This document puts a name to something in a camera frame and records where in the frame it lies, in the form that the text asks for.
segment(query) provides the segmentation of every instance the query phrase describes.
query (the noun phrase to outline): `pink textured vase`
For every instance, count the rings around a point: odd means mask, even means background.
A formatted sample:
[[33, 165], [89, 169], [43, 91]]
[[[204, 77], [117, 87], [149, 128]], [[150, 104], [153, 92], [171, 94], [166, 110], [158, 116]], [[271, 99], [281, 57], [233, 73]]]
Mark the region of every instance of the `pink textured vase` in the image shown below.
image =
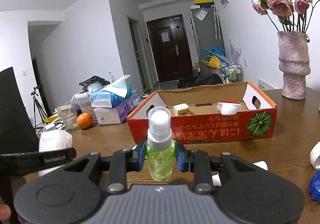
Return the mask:
[[289, 99], [306, 98], [306, 75], [310, 74], [307, 35], [278, 32], [279, 69], [283, 72], [282, 95]]

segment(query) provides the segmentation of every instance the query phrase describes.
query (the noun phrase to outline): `orange cardboard box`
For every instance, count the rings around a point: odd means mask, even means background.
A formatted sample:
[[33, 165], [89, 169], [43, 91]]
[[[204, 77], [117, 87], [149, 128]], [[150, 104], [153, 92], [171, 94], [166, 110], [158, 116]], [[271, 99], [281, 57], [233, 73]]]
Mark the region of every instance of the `orange cardboard box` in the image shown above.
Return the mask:
[[[241, 111], [223, 116], [219, 101], [239, 102]], [[173, 106], [181, 103], [189, 105], [191, 115], [173, 116]], [[271, 137], [277, 113], [276, 104], [250, 82], [154, 91], [127, 117], [135, 143], [147, 140], [148, 112], [157, 106], [170, 110], [173, 139], [184, 144]]]

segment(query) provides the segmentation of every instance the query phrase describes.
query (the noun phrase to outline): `refrigerator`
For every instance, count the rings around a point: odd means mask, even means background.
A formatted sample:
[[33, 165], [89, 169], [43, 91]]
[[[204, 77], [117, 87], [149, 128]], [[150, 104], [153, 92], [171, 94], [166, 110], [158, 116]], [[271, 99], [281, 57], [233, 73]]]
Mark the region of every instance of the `refrigerator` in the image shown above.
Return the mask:
[[222, 53], [225, 55], [224, 44], [222, 33], [221, 39], [219, 39], [219, 30], [217, 27], [217, 39], [216, 39], [216, 30], [215, 30], [215, 20], [213, 16], [213, 8], [205, 9], [208, 13], [205, 18], [201, 21], [196, 17], [196, 14], [200, 11], [200, 9], [190, 9], [190, 18], [193, 33], [195, 35], [198, 58], [200, 62], [200, 71], [201, 75], [209, 75], [212, 74], [211, 68], [201, 62], [202, 57], [208, 54], [205, 52], [205, 48], [219, 48]]

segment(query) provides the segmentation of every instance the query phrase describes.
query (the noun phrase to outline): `dark wooden door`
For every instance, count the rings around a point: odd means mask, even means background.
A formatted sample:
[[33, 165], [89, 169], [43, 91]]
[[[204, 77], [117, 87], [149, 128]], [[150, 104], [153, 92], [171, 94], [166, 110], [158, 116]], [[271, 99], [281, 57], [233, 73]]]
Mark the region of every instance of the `dark wooden door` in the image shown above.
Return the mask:
[[44, 94], [43, 84], [41, 83], [40, 73], [39, 73], [39, 69], [38, 69], [38, 64], [37, 64], [36, 58], [32, 59], [32, 66], [33, 66], [33, 72], [35, 73], [35, 78], [36, 78], [39, 94], [40, 94], [40, 97], [41, 97], [41, 100], [42, 100], [42, 103], [43, 103], [43, 107], [44, 107], [44, 110], [45, 110], [47, 116], [49, 117], [52, 114], [51, 114], [47, 99], [46, 99], [45, 94]]
[[192, 76], [192, 60], [182, 15], [147, 22], [159, 82]]

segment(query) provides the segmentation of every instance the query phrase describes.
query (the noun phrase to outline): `hand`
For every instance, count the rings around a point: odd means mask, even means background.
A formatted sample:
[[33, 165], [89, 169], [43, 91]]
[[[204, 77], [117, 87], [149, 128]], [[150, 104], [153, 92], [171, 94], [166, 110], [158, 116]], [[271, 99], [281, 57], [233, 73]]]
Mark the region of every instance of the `hand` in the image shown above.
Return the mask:
[[9, 220], [11, 217], [11, 210], [8, 205], [0, 204], [0, 220]]

